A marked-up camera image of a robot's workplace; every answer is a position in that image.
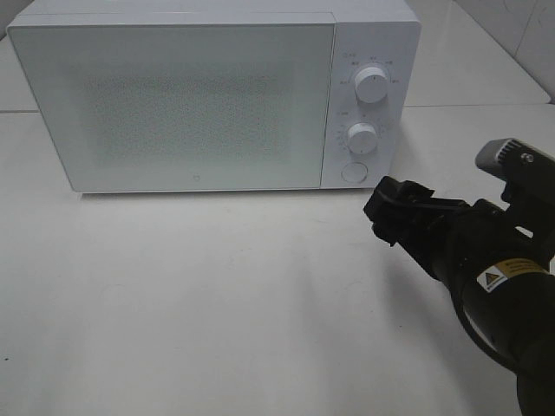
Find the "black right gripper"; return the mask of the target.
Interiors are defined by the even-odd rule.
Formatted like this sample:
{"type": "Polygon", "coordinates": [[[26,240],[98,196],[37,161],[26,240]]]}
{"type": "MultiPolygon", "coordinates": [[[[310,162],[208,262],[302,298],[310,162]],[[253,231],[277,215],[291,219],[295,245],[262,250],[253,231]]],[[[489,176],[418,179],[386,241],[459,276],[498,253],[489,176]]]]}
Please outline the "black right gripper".
{"type": "Polygon", "coordinates": [[[433,276],[447,285],[461,326],[482,352],[514,373],[553,372],[550,261],[506,210],[485,199],[435,198],[424,185],[385,176],[363,211],[391,246],[432,243],[433,276]]]}

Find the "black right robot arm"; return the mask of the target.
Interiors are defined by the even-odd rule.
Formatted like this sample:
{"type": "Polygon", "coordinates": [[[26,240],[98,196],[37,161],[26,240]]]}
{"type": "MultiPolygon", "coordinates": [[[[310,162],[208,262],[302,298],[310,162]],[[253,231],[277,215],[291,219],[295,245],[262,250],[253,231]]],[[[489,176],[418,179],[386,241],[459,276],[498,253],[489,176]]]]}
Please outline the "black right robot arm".
{"type": "Polygon", "coordinates": [[[447,288],[468,337],[515,375],[521,413],[552,415],[554,276],[544,247],[485,199],[435,198],[389,176],[363,211],[378,238],[399,244],[447,288]]]}

